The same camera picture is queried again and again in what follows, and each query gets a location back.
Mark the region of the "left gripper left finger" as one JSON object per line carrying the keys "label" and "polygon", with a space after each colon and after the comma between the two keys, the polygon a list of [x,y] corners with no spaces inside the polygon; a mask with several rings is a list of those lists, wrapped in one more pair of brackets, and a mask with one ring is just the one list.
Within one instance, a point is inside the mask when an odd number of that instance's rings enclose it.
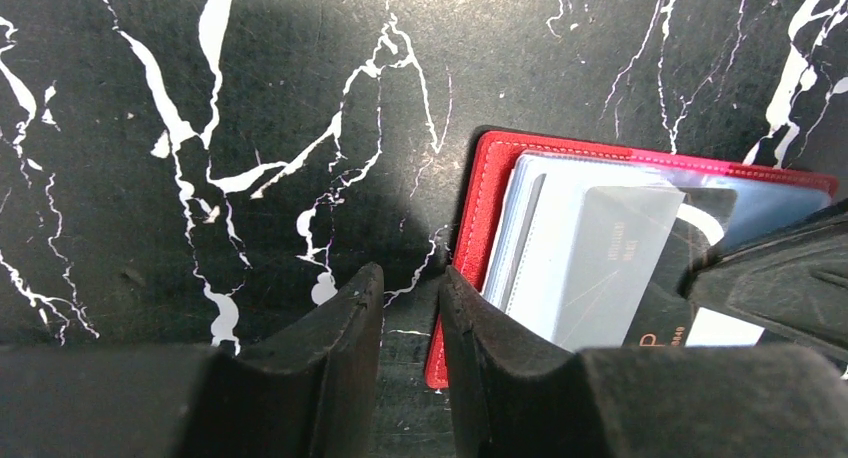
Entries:
{"label": "left gripper left finger", "polygon": [[5,457],[362,457],[384,276],[230,355],[210,345],[5,347]]}

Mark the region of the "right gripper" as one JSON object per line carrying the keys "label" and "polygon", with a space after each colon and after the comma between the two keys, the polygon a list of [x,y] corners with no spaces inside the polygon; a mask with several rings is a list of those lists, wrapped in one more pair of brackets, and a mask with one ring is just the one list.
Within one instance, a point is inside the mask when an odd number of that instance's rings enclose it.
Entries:
{"label": "right gripper", "polygon": [[794,343],[847,373],[847,203],[721,249],[682,286],[689,347]]}

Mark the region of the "red card holder wallet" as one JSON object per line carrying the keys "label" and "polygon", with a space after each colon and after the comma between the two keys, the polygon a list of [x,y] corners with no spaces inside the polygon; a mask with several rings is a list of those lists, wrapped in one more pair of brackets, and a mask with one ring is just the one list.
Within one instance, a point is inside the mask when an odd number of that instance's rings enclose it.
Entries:
{"label": "red card holder wallet", "polygon": [[486,302],[552,343],[578,218],[587,192],[598,186],[736,191],[726,233],[683,279],[684,298],[685,280],[710,252],[826,208],[838,182],[808,171],[491,130],[474,155],[455,269]]}

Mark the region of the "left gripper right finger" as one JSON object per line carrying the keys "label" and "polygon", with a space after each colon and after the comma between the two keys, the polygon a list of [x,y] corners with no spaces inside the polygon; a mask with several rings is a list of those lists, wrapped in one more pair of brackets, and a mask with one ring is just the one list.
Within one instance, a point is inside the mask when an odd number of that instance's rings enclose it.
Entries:
{"label": "left gripper right finger", "polygon": [[795,345],[572,354],[440,284],[460,457],[843,457],[847,386]]}

